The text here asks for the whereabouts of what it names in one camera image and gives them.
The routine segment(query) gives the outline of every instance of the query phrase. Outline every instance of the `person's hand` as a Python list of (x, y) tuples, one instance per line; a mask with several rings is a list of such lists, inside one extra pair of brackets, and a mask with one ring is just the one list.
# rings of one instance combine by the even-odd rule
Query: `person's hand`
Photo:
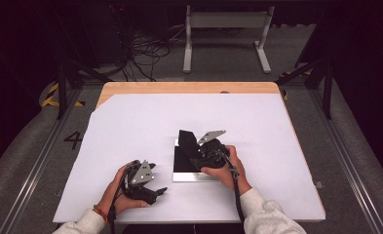
[[(108, 187), (105, 189), (105, 192), (103, 193), (102, 199), (100, 199), (100, 202), (98, 203), (98, 205), (100, 206), (100, 209), (106, 215), (108, 215), (109, 208), (112, 205), (111, 204), (112, 199), (115, 195), (116, 189), (118, 188), (119, 181), (121, 180), (121, 177), (124, 174), (125, 168), (129, 164), (125, 165), (124, 167), (118, 170), (118, 173), (115, 175), (114, 179), (109, 183)], [(123, 211), (127, 209), (144, 208), (147, 206), (148, 204), (145, 201), (133, 200), (133, 199), (127, 198), (124, 194), (121, 194), (118, 197), (118, 199), (115, 201), (116, 215), (122, 213)]]
[[(243, 195), (245, 192), (251, 189), (251, 185), (249, 185), (249, 182), (246, 178), (246, 171), (244, 169), (242, 161), (237, 157), (236, 147), (233, 145), (226, 145), (225, 147), (230, 152), (230, 162), (237, 168), (237, 171), (239, 172), (239, 190), (240, 195)], [(233, 177), (231, 175), (230, 169), (228, 168), (228, 164), (225, 164), (224, 167), (220, 169), (203, 167), (201, 168), (201, 172), (209, 176), (218, 178), (224, 186), (234, 191)]]

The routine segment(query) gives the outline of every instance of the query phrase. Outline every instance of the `bracelet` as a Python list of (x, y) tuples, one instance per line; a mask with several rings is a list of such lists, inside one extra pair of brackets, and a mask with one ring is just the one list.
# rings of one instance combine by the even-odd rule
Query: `bracelet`
[(94, 212), (96, 212), (98, 215), (101, 215), (103, 220), (105, 221), (105, 224), (109, 224), (108, 217), (106, 214), (100, 209), (100, 205), (94, 205)]

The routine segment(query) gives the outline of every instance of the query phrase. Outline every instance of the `person's left hand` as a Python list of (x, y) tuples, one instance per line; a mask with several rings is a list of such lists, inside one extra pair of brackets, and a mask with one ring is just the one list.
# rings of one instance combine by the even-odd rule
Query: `person's left hand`
[[(112, 199), (115, 195), (115, 191), (118, 188), (119, 181), (121, 180), (122, 175), (124, 174), (125, 168), (131, 163), (125, 165), (124, 167), (118, 170), (118, 173), (115, 175), (114, 179), (109, 183), (108, 187), (105, 189), (105, 192), (100, 199), (98, 205), (100, 209), (108, 215), (109, 208), (111, 207)], [(144, 208), (148, 204), (145, 201), (133, 200), (127, 198), (124, 194), (121, 194), (115, 202), (116, 215), (122, 213), (124, 210), (132, 208)]]

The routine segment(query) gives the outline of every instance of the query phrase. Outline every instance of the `person's right hand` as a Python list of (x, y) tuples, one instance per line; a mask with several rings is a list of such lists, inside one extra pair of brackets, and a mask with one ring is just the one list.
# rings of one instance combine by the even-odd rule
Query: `person's right hand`
[[(239, 172), (239, 190), (240, 195), (243, 195), (245, 192), (251, 189), (251, 185), (249, 185), (249, 182), (246, 178), (246, 171), (244, 169), (242, 161), (237, 157), (236, 147), (233, 145), (226, 145), (225, 147), (230, 152), (230, 162), (237, 168), (237, 171)], [(201, 172), (209, 176), (218, 178), (224, 186), (234, 191), (233, 177), (231, 175), (230, 169), (228, 168), (228, 164), (225, 164), (224, 167), (220, 169), (203, 167), (201, 168)]]

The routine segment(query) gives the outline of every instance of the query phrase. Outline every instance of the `white sleeve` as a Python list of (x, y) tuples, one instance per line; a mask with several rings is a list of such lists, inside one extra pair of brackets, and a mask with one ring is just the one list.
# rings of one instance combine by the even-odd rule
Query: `white sleeve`
[(257, 189), (252, 188), (240, 199), (246, 215), (246, 234), (306, 233), (297, 222), (285, 215), (279, 203), (264, 200)]
[(104, 226), (101, 215), (93, 210), (86, 210), (79, 221), (64, 223), (54, 234), (97, 234)]

